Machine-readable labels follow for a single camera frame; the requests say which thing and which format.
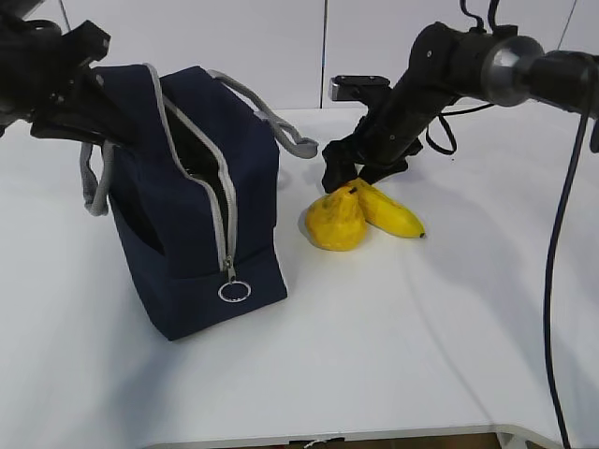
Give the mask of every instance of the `white table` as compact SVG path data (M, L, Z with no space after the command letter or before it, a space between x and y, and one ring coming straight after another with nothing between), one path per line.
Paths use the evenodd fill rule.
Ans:
M288 111L323 142L359 110ZM548 237L577 117L529 104L452 121L381 188L424 240L374 228L352 253L299 230L323 163L284 154L287 301L168 343L111 218L83 210L77 146L0 140L0 447L178 449L496 431L557 447L543 364ZM558 386L576 447L599 446L599 156L585 147L556 267Z

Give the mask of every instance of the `bag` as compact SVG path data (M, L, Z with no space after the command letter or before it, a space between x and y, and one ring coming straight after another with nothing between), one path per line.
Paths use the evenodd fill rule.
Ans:
M153 67L131 65L95 73L136 122L139 139L128 148L105 142L99 182L92 145L83 144L85 205L103 215L110 197L133 282L156 328L176 340L284 299L273 241L275 137L303 158L317 154L316 142L218 72L192 67L159 79Z

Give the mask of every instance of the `yellow banana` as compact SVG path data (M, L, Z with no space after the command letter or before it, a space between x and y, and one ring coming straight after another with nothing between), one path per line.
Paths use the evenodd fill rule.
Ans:
M357 190L344 186L315 201L306 214L306 228L320 248L331 251L356 248L368 229Z
M368 223L397 237L425 237L424 226L405 206L360 178L349 185L358 189L359 204Z

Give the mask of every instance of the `black cable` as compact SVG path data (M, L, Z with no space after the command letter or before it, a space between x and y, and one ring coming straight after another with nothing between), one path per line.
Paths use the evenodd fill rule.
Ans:
M487 21L489 22L489 27L493 33L497 29L497 7L499 6L499 0L490 0L489 3L489 14L487 15Z
M578 161L580 159L580 152L582 150L582 142L584 140L585 133L587 131L587 121L591 117L592 99L594 98L595 87L597 83L597 68L592 65L594 71L591 76L591 84L589 85L588 101L584 109L584 113L580 117L580 123L577 130L577 138L572 151L572 157L570 159L570 165L568 166L568 172L563 183L562 195L560 197L560 204L555 216L555 223L553 230L551 231L551 240L549 241L549 249L547 255L547 263L545 266L545 295L543 299L543 338L545 345L545 368L547 371L547 379L549 384L549 393L551 394L551 400L553 401L553 408L555 409L555 415L558 421L558 427L560 428L560 434L562 436L562 444L564 449L571 449L570 439L568 437L568 430L565 425L565 419L563 417L562 404L560 403L560 397L558 396L558 390L555 382L555 372L553 370L553 353L551 347L551 290L553 288L553 270L555 266L555 254L557 252L558 241L560 239L560 233L562 232L563 217L572 191L572 184L574 177L577 172Z
M466 6L466 0L460 0L460 8L461 12L463 12L465 16L476 20L476 29L485 31L485 21L483 21L482 17L477 16L468 10L468 7Z
M492 108L493 106L495 106L495 105L488 103L487 105L477 106L476 108L471 108L471 109L461 109L461 110L452 110L451 112L441 112L441 114L439 114L439 115L441 115L443 117L451 117L452 115L470 114L472 112L478 112L480 110Z
M447 148L443 148L441 145L439 145L437 142L435 142L432 139L431 130L430 130L429 126L427 126L427 134L426 134L427 143L436 152L439 152L440 154L444 154L446 156L451 156L458 150L458 141L456 140L456 137L453 134L453 131L451 130L451 126L449 125L449 122L446 120L446 117L451 117L454 115L471 114L473 112L478 112L480 110L492 108L493 106L495 106L495 105L488 103L487 105L477 106L476 108L452 110L451 112L441 112L437 116L437 119L439 119L439 122L441 123L441 126L443 126L443 129L446 132L447 138L449 139L449 143L451 143L451 150L448 150Z
M65 2L63 0L58 0L58 4L60 5L60 10L63 14L63 19L65 20L65 26L67 31L71 31L71 23L68 20L68 16L66 15Z

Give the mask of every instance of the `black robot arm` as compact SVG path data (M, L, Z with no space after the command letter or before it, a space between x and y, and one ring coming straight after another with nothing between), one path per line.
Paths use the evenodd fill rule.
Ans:
M586 53L545 54L539 43L507 25L493 34L480 28L462 33L437 22L414 43L407 71L393 87L381 77L333 79L335 101L361 101L369 107L354 133L323 151L323 185L333 192L354 179L356 164L381 179L407 169L405 158L421 149L418 137L444 108L462 97L513 107L529 98L582 112L596 58ZM599 116L599 94L591 116Z
M41 0L0 0L0 136L17 120L35 138L130 143L136 127L104 94L89 67L110 36L91 22L63 35L48 21L22 20Z

